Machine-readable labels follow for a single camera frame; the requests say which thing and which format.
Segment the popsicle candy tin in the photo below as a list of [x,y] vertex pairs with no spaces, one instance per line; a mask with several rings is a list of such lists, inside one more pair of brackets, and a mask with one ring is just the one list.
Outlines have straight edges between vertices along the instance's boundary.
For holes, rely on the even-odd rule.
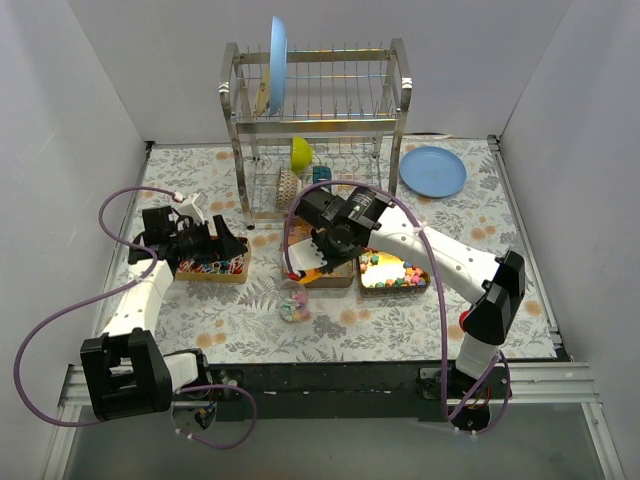
[[[288,228],[288,245],[302,242],[311,238],[312,226],[307,222],[295,217]],[[348,288],[352,285],[355,275],[354,262],[343,264],[336,268],[330,274],[324,274],[321,277],[306,284],[308,289],[338,289]]]

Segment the star candy tin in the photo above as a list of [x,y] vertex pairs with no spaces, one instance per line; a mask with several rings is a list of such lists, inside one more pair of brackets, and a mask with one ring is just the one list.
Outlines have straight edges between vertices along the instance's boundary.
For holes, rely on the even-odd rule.
[[430,274],[392,254],[367,248],[356,260],[358,288],[367,296],[422,294]]

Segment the steel dish rack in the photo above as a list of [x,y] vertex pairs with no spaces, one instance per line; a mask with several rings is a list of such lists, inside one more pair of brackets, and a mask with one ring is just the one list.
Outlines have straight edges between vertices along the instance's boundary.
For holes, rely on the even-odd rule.
[[260,117],[253,105],[270,53],[224,50],[219,98],[234,155],[241,211],[248,227],[280,220],[276,178],[290,165],[292,138],[306,139],[313,162],[332,178],[373,184],[394,193],[413,91],[405,42],[388,45],[292,47],[284,106]]

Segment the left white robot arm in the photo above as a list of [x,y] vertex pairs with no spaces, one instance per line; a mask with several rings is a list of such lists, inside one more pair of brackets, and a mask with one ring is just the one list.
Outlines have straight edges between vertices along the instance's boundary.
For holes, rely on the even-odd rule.
[[220,215],[196,220],[169,207],[145,209],[143,230],[129,248],[132,287],[97,338],[83,342],[82,367],[101,421],[162,412],[181,390],[193,400],[213,386],[205,355],[186,349],[164,355],[154,338],[161,305],[181,265],[219,266],[248,253]]

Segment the clear glass jar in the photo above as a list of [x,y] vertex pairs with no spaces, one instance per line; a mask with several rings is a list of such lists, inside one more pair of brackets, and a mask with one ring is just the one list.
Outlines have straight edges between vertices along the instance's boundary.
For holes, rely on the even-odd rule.
[[286,279],[281,283],[278,293],[278,313],[283,321],[298,323],[311,317],[309,295],[302,284]]

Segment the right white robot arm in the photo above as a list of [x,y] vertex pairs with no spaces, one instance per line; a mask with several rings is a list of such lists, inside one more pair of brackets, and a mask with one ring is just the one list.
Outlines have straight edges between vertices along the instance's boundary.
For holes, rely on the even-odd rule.
[[526,290],[524,258],[513,250],[502,256],[462,244],[417,220],[409,207],[381,189],[350,182],[348,198],[329,192],[329,182],[311,185],[289,211],[312,227],[310,239],[285,245],[290,276],[307,283],[359,257],[379,250],[427,272],[439,297],[452,288],[470,305],[462,317],[463,342],[452,367],[441,367],[439,393],[451,385],[475,397],[489,384],[489,373],[505,343]]

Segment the yellow plastic scoop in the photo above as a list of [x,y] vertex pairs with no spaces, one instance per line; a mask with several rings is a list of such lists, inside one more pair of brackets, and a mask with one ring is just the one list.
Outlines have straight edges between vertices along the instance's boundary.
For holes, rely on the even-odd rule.
[[301,284],[309,284],[319,279],[325,278],[327,274],[321,268],[313,268],[308,270],[300,270],[298,282]]

